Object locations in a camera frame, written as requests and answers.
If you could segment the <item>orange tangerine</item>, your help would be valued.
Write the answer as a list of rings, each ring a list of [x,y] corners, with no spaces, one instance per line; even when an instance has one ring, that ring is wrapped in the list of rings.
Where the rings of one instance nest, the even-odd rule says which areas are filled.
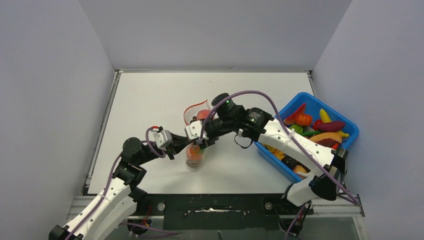
[[[189,163],[197,164],[203,159],[203,152],[198,145],[191,144],[186,148],[186,158]]]

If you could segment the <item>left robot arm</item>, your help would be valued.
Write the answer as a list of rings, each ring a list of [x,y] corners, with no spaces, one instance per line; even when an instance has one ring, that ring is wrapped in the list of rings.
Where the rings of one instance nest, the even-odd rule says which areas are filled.
[[[187,137],[167,130],[158,133],[153,141],[128,138],[115,159],[103,190],[64,226],[56,225],[49,233],[50,240],[103,240],[141,204],[146,191],[138,185],[147,170],[141,166],[158,158],[175,155],[192,143]]]

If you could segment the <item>clear zip bag orange zipper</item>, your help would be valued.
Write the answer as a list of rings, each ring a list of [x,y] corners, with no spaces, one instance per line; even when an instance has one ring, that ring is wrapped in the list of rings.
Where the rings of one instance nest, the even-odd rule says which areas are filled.
[[[192,140],[192,143],[186,147],[186,165],[192,169],[198,169],[203,161],[205,149],[200,148],[197,140],[200,136],[203,120],[210,111],[211,108],[206,99],[187,107],[183,113],[185,130],[188,133],[189,140]]]

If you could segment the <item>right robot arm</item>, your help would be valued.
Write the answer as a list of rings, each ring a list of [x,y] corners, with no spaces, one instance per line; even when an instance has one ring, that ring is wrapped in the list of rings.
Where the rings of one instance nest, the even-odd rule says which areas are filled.
[[[234,132],[242,138],[280,150],[300,162],[309,171],[303,174],[303,180],[285,190],[281,207],[286,213],[295,213],[303,204],[314,199],[334,201],[340,190],[348,193],[342,185],[346,173],[344,155],[289,129],[278,114],[272,115],[257,107],[246,109],[233,102],[234,97],[245,94],[262,95],[272,101],[257,90],[232,95],[222,93],[213,99],[213,108],[204,119],[194,120],[185,127],[187,138],[203,149],[217,138]]]

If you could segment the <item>pink peach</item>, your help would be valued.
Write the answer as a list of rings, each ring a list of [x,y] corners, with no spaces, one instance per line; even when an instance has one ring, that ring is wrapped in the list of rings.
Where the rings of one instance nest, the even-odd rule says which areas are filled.
[[[211,111],[209,109],[202,109],[196,114],[196,120],[204,120],[208,118]]]

